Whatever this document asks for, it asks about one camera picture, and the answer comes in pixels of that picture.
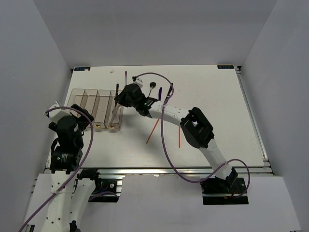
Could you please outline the silver fork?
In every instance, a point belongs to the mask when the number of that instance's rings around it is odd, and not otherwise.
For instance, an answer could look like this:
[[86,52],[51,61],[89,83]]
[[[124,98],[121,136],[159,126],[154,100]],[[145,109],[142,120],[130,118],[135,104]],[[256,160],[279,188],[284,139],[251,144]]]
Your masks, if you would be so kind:
[[111,123],[111,124],[113,124],[113,123],[115,122],[115,120],[116,120],[116,118],[117,118],[117,114],[118,114],[118,112],[120,111],[121,107],[122,107],[121,105],[118,105],[118,106],[117,106],[117,112],[116,112],[116,115],[115,115],[115,116],[114,116],[113,113],[112,113],[112,117],[111,117],[111,119],[110,119],[110,123]]

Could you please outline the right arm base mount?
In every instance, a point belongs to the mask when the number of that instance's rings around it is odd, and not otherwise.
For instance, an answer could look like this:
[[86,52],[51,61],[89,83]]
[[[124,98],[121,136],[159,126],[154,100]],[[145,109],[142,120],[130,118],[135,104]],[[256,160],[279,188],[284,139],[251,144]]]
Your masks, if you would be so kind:
[[220,185],[215,178],[201,184],[204,205],[246,205],[249,204],[244,178],[237,178],[231,188]]

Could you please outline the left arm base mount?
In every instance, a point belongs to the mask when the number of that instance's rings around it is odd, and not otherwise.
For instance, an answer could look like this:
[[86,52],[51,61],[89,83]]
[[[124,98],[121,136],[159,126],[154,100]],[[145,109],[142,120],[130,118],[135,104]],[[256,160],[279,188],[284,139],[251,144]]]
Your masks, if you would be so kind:
[[77,179],[90,180],[94,182],[95,188],[90,194],[88,202],[95,203],[116,203],[119,196],[117,195],[117,179],[116,178],[102,178],[98,169],[82,169],[77,174]]

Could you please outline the black handled fork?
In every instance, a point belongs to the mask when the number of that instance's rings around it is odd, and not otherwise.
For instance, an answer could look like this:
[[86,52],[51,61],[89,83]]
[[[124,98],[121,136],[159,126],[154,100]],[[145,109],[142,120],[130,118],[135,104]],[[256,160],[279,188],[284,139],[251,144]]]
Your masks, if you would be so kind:
[[[115,88],[115,99],[116,99],[116,97],[118,96],[118,94],[119,94],[119,84],[117,83],[117,84],[116,84],[116,88]],[[113,115],[115,116],[115,115],[116,115],[116,112],[117,112],[117,101],[116,101],[116,100],[114,100],[114,101],[115,101],[115,105],[114,105],[114,108],[113,108],[112,113],[113,113]]]

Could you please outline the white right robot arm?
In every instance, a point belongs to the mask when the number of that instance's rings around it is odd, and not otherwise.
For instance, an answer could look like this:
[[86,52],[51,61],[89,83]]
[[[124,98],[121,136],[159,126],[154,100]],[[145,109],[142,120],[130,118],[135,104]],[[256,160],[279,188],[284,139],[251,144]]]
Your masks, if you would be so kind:
[[158,99],[146,97],[138,84],[129,84],[114,98],[115,102],[123,107],[133,107],[141,115],[149,118],[161,119],[179,126],[189,145],[198,149],[209,162],[214,171],[218,188],[225,193],[236,186],[238,174],[227,163],[217,146],[214,138],[213,126],[202,111],[193,107],[183,110],[170,105],[164,105]]

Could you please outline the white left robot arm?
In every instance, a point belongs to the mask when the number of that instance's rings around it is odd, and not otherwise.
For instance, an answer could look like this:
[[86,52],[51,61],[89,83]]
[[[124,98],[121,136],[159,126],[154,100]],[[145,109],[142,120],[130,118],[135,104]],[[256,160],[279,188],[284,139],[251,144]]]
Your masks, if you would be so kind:
[[77,104],[62,107],[54,104],[46,113],[49,129],[57,134],[51,146],[51,198],[43,232],[78,232],[92,193],[101,190],[102,181],[94,169],[81,169],[84,155],[83,135],[94,118]]

